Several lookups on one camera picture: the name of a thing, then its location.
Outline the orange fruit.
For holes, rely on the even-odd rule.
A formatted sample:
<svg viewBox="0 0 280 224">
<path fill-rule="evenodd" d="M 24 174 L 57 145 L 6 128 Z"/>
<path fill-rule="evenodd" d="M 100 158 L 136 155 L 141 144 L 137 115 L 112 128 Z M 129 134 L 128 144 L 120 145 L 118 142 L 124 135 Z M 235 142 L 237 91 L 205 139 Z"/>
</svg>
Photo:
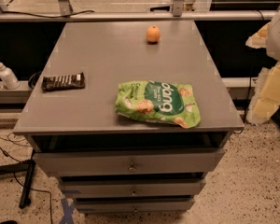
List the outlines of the orange fruit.
<svg viewBox="0 0 280 224">
<path fill-rule="evenodd" d="M 148 42 L 157 43 L 161 37 L 161 31 L 155 25 L 149 26 L 147 28 L 146 37 Z"/>
</svg>

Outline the dark chocolate rxbar wrapper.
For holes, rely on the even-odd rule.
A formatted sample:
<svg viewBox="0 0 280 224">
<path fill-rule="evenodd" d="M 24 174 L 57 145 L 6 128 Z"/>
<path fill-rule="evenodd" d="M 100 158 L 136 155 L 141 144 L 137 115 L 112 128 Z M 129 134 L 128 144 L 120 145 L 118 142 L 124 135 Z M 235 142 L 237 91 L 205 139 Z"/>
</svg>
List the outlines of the dark chocolate rxbar wrapper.
<svg viewBox="0 0 280 224">
<path fill-rule="evenodd" d="M 83 89 L 85 87 L 84 73 L 56 77 L 43 77 L 41 89 L 43 91 L 63 91 Z"/>
</svg>

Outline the grey drawer cabinet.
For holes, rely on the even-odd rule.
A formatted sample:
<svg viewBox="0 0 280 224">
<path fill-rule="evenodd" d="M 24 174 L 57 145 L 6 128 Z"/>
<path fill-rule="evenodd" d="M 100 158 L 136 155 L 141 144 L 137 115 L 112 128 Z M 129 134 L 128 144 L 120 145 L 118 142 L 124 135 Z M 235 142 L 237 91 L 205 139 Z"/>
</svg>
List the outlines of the grey drawer cabinet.
<svg viewBox="0 0 280 224">
<path fill-rule="evenodd" d="M 187 210 L 243 123 L 192 21 L 67 24 L 44 77 L 83 74 L 81 90 L 35 87 L 15 133 L 86 213 Z"/>
</svg>

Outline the green dang chips bag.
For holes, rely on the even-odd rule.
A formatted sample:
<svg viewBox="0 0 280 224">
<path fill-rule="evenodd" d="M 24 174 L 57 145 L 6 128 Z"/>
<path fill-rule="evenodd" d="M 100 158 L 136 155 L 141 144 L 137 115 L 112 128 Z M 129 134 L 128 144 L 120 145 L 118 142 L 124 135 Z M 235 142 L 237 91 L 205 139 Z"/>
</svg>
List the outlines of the green dang chips bag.
<svg viewBox="0 0 280 224">
<path fill-rule="evenodd" d="M 201 121 L 192 86 L 157 81 L 119 84 L 115 111 L 129 119 L 196 127 Z"/>
</svg>

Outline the top grey drawer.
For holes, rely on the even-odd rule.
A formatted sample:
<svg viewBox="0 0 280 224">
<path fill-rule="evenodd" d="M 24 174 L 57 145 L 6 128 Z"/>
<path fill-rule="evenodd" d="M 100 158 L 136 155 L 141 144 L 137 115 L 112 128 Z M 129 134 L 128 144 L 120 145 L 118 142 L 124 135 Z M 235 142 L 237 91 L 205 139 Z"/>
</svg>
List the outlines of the top grey drawer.
<svg viewBox="0 0 280 224">
<path fill-rule="evenodd" d="M 148 175 L 213 171 L 223 148 L 36 153 L 36 164 L 48 175 Z"/>
</svg>

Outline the grey drawer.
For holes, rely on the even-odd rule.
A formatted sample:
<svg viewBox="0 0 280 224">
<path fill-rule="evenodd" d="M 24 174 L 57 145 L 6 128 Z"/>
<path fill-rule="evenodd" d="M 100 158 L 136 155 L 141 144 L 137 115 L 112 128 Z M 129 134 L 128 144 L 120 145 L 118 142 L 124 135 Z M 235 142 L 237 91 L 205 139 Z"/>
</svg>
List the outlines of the grey drawer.
<svg viewBox="0 0 280 224">
<path fill-rule="evenodd" d="M 213 171 L 223 148 L 36 153 L 36 164 L 48 175 L 148 175 Z"/>
<path fill-rule="evenodd" d="M 62 182 L 59 189 L 72 198 L 126 198 L 196 195 L 205 186 L 204 179 L 155 179 L 123 181 Z"/>
<path fill-rule="evenodd" d="M 148 212 L 148 211 L 185 211 L 190 209 L 194 200 L 189 197 L 160 197 L 146 199 L 91 200 L 76 202 L 76 209 L 89 213 Z"/>
</svg>

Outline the middle grey drawer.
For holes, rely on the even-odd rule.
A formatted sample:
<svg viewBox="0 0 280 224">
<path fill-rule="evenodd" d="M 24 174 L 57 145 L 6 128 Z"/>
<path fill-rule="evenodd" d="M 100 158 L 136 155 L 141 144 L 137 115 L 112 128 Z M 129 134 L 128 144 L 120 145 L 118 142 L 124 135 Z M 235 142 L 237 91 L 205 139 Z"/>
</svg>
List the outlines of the middle grey drawer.
<svg viewBox="0 0 280 224">
<path fill-rule="evenodd" d="M 126 198 L 196 195 L 205 186 L 204 179 L 155 179 L 123 181 L 62 182 L 59 189 L 72 198 Z"/>
</svg>

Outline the bottom grey drawer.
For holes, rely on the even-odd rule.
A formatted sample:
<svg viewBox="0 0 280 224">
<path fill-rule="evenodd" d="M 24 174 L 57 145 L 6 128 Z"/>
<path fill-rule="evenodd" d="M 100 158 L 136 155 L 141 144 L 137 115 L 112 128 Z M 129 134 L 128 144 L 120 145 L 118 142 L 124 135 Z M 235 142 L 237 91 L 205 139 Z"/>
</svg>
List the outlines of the bottom grey drawer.
<svg viewBox="0 0 280 224">
<path fill-rule="evenodd" d="M 160 197 L 146 199 L 91 200 L 76 202 L 76 209 L 89 213 L 148 212 L 148 211 L 185 211 L 190 209 L 194 200 L 189 197 Z"/>
</svg>

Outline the black stand leg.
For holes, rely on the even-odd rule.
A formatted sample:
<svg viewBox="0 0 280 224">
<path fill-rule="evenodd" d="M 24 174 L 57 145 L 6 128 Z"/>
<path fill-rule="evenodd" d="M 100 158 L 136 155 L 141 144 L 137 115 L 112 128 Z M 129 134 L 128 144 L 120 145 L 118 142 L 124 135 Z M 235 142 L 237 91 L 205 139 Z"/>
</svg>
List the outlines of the black stand leg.
<svg viewBox="0 0 280 224">
<path fill-rule="evenodd" d="M 3 165 L 0 166 L 0 175 L 7 175 L 7 174 L 16 174 L 20 172 L 25 172 L 25 180 L 22 184 L 22 193 L 19 203 L 19 208 L 23 209 L 26 206 L 28 206 L 31 201 L 29 199 L 29 193 L 33 181 L 34 176 L 34 170 L 35 170 L 35 161 L 33 158 L 30 158 L 26 161 L 19 161 L 15 164 L 9 164 L 9 165 Z"/>
</svg>

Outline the blue tape cross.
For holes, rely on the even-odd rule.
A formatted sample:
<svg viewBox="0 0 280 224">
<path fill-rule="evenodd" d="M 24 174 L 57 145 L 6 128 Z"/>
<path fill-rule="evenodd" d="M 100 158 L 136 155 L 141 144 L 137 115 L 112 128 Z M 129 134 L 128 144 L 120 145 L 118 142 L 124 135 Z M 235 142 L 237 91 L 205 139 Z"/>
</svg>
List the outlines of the blue tape cross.
<svg viewBox="0 0 280 224">
<path fill-rule="evenodd" d="M 75 204 L 69 203 L 66 198 L 61 199 L 61 204 L 63 208 L 63 217 L 59 224 L 74 224 L 72 214 L 75 210 Z"/>
</svg>

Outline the white pump bottle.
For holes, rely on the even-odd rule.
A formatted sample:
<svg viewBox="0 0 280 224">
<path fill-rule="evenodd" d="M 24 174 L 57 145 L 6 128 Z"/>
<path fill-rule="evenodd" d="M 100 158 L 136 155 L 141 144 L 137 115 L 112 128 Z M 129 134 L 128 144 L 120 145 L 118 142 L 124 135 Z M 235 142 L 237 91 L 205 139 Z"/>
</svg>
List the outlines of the white pump bottle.
<svg viewBox="0 0 280 224">
<path fill-rule="evenodd" d="M 13 71 L 0 62 L 0 78 L 9 90 L 17 89 L 20 82 L 16 78 Z"/>
</svg>

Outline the metal frame rail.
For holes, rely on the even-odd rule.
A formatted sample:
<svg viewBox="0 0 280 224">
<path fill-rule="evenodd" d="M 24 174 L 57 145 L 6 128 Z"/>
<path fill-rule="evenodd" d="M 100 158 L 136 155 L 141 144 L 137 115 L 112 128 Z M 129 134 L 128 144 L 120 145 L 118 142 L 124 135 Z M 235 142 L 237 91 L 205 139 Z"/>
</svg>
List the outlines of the metal frame rail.
<svg viewBox="0 0 280 224">
<path fill-rule="evenodd" d="M 174 16 L 170 12 L 148 13 L 97 13 L 81 12 L 72 16 L 50 16 L 21 12 L 6 12 L 0 15 L 0 22 L 93 22 L 93 21 L 269 21 L 272 10 L 219 10 L 205 12 L 184 12 Z"/>
</svg>

